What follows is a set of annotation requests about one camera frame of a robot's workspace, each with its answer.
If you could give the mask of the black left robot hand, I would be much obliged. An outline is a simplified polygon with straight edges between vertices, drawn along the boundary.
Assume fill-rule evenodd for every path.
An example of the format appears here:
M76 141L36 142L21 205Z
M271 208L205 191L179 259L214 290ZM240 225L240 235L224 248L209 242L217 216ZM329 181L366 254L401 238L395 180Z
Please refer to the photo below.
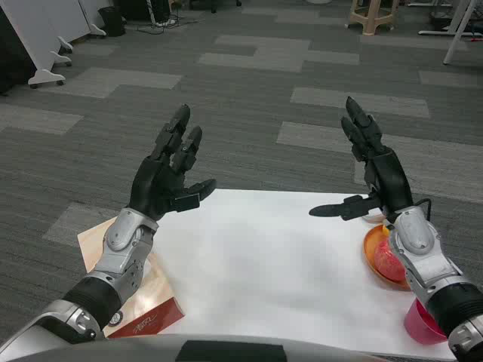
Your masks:
M141 162L131 187L128 207L155 221L166 213L198 208L217 187L215 179L185 186L186 172L196 162L202 129L194 127L187 137L190 107L186 104L159 132L152 153Z

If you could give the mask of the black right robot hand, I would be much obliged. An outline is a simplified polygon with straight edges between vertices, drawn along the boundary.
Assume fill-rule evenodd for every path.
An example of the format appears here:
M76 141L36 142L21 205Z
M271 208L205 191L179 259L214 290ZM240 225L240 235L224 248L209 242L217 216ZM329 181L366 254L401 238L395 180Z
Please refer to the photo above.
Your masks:
M355 195L341 204L326 204L312 208L310 216L356 219L380 209L384 216L414 206L411 187L395 151L382 143L382 132L372 115L352 98L346 99L347 116L340 123L352 144L352 154L364 167L364 181L369 193L366 198Z

